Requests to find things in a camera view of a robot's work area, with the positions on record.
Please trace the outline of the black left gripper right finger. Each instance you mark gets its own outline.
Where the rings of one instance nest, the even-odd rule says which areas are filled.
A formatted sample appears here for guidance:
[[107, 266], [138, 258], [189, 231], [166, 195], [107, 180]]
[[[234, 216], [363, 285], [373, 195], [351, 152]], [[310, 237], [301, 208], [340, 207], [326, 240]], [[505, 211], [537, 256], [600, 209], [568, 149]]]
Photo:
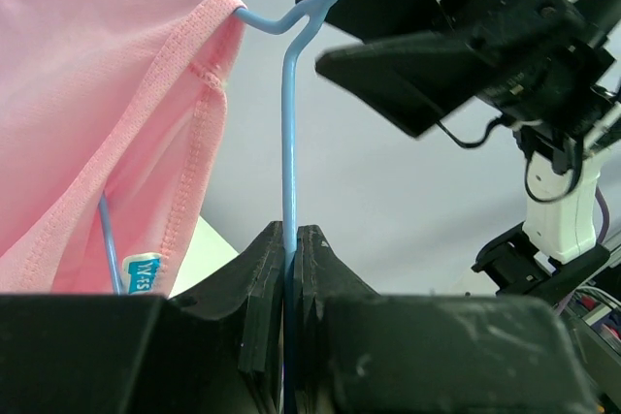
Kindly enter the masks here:
[[388, 411], [388, 301], [334, 252], [322, 230], [298, 230], [296, 399], [301, 413]]

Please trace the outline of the pink t shirt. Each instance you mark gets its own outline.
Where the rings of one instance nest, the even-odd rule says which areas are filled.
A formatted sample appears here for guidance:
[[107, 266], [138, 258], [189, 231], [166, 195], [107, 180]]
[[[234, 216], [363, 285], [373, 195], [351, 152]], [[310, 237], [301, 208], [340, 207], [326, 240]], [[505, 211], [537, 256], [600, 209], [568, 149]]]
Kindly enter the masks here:
[[169, 293], [227, 112], [240, 0], [1, 0], [1, 288], [107, 293], [121, 259]]

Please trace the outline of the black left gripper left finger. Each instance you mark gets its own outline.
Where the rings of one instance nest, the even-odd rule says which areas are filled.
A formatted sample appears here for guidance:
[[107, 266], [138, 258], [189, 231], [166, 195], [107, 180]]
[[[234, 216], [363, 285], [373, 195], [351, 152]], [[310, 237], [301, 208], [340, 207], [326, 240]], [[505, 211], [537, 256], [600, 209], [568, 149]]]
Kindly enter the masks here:
[[172, 299], [189, 321], [181, 374], [198, 390], [199, 413], [277, 413], [283, 232], [269, 223], [232, 261]]

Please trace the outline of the blue wire hanger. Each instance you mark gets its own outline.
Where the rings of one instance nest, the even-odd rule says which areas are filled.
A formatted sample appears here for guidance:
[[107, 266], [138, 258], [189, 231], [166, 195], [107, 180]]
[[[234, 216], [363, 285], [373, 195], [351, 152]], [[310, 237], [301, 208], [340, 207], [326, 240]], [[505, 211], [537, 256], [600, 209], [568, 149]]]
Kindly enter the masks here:
[[266, 19], [246, 8], [235, 16], [248, 26], [270, 35], [290, 30], [302, 17], [307, 24], [292, 40], [283, 56], [280, 90], [281, 126], [281, 196], [283, 220], [283, 278], [282, 278], [282, 336], [283, 411], [297, 411], [296, 382], [302, 368], [304, 339], [298, 317], [299, 305], [295, 293], [294, 271], [299, 248], [297, 218], [297, 160], [296, 160], [296, 72], [300, 54], [320, 30], [330, 8], [338, 0], [303, 0], [278, 20]]

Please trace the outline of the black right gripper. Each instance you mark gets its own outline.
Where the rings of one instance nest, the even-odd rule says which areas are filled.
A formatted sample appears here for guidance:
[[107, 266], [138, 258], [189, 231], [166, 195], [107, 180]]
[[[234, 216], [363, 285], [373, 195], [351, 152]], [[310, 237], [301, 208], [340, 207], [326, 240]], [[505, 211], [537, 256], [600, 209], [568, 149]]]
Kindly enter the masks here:
[[413, 138], [473, 96], [544, 134], [585, 136], [614, 108], [597, 82], [616, 0], [338, 0], [325, 22], [366, 44], [315, 71]]

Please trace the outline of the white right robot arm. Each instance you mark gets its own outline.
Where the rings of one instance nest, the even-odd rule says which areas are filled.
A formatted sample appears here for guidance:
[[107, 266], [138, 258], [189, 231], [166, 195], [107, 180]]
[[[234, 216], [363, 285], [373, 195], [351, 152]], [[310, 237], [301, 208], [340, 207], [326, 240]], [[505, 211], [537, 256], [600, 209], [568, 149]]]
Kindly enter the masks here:
[[338, 0], [326, 20], [357, 44], [325, 52], [316, 72], [408, 136], [472, 98], [513, 132], [526, 218], [482, 248], [474, 271], [554, 304], [605, 264], [593, 207], [620, 98], [599, 81], [620, 0]]

